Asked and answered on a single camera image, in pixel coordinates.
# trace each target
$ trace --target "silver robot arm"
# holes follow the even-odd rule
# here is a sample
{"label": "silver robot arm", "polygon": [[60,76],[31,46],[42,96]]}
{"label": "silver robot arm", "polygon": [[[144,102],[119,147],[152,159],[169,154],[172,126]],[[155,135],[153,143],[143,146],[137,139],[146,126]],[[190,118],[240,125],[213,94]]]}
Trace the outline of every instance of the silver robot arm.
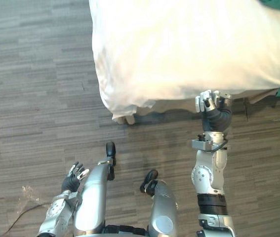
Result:
{"label": "silver robot arm", "polygon": [[85,169],[82,164],[78,162],[73,164],[63,181],[62,193],[53,198],[46,212],[38,237],[63,237],[65,235],[69,220],[77,205],[81,203],[81,196],[77,192],[80,181],[88,173],[89,169]]}
{"label": "silver robot arm", "polygon": [[227,93],[207,90],[196,97],[196,111],[202,112],[203,134],[192,141],[197,149],[192,182],[196,188],[203,230],[198,237],[235,237],[223,191],[223,171],[227,163],[227,142],[223,131],[232,117],[232,99]]}

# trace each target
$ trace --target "wooden floor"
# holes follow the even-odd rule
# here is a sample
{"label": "wooden floor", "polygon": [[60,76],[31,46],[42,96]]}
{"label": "wooden floor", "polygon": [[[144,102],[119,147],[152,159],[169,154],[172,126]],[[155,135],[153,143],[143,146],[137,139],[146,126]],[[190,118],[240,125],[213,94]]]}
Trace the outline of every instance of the wooden floor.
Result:
{"label": "wooden floor", "polygon": [[[136,118],[133,126],[112,122],[98,91],[91,36],[87,0],[0,0],[0,234],[22,210],[58,194],[75,160],[93,167],[114,141],[107,224],[146,227],[152,201],[139,186],[156,168],[177,197],[180,236],[195,236],[190,144],[201,132],[200,118],[175,111]],[[280,100],[250,106],[249,118],[242,101],[234,109],[225,171],[229,213],[239,237],[279,237]],[[25,214],[10,236],[36,236],[45,211]]]}

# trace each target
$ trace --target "bed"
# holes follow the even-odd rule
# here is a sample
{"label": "bed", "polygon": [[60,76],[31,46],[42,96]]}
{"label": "bed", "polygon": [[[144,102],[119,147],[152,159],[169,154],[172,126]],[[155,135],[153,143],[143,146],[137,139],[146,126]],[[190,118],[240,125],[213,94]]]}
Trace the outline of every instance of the bed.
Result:
{"label": "bed", "polygon": [[280,88],[280,10],[257,0],[89,0],[100,95],[113,119],[194,111],[206,89],[254,103]]}

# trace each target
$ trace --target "laminate flooring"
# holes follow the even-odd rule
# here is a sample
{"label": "laminate flooring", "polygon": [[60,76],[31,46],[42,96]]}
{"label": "laminate flooring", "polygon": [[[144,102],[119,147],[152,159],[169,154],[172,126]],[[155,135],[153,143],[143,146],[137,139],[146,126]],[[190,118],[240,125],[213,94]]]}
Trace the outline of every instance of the laminate flooring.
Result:
{"label": "laminate flooring", "polygon": [[[132,126],[113,122],[99,95],[91,36],[87,0],[0,0],[0,234],[22,210],[51,201],[75,160],[92,168],[114,141],[107,224],[147,226],[152,201],[139,186],[156,168],[176,195],[180,236],[195,236],[191,140],[201,133],[199,116],[170,111],[136,117]],[[250,105],[247,117],[242,100],[234,110],[228,211],[239,237],[279,237],[280,99]],[[36,236],[45,212],[25,214],[7,236]]]}

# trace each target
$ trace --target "robot forearm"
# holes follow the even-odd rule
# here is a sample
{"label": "robot forearm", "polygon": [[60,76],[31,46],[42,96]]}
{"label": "robot forearm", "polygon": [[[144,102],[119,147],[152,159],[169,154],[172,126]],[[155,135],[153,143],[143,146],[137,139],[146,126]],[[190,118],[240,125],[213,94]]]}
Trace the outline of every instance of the robot forearm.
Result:
{"label": "robot forearm", "polygon": [[38,237],[63,237],[68,223],[76,208],[81,202],[78,192],[65,190],[56,196],[46,212],[45,221],[41,224]]}

